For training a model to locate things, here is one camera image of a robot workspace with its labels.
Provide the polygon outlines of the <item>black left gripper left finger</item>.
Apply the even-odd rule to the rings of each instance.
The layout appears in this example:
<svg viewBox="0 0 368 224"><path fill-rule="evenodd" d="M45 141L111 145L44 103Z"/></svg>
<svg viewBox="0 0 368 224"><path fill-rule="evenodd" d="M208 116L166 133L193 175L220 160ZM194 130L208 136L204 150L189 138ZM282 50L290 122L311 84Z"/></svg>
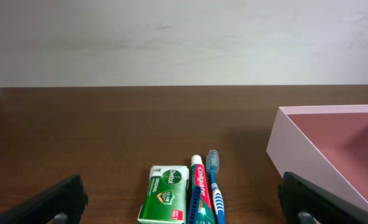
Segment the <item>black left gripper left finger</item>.
<svg viewBox="0 0 368 224"><path fill-rule="evenodd" d="M66 215L65 223L80 223L87 204L81 176L71 175L0 213L0 223L48 223L60 214Z"/></svg>

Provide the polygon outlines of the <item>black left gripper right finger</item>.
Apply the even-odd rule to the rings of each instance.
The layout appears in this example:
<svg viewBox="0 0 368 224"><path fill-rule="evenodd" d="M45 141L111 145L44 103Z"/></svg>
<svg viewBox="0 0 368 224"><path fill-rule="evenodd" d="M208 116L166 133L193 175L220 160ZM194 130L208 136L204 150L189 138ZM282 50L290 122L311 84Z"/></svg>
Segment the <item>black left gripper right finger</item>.
<svg viewBox="0 0 368 224"><path fill-rule="evenodd" d="M285 172L278 198L287 223L368 224L368 212L293 172Z"/></svg>

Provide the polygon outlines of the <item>blue white toothbrush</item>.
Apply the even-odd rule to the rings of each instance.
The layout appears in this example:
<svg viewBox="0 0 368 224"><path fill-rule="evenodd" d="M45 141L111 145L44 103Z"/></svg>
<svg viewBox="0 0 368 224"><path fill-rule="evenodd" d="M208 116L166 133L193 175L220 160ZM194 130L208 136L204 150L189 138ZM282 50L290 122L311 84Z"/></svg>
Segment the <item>blue white toothbrush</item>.
<svg viewBox="0 0 368 224"><path fill-rule="evenodd" d="M218 224L225 224L224 199L216 181L216 174L219 171L219 154L216 150L210 150L206 159L206 170L210 175L212 188L212 201Z"/></svg>

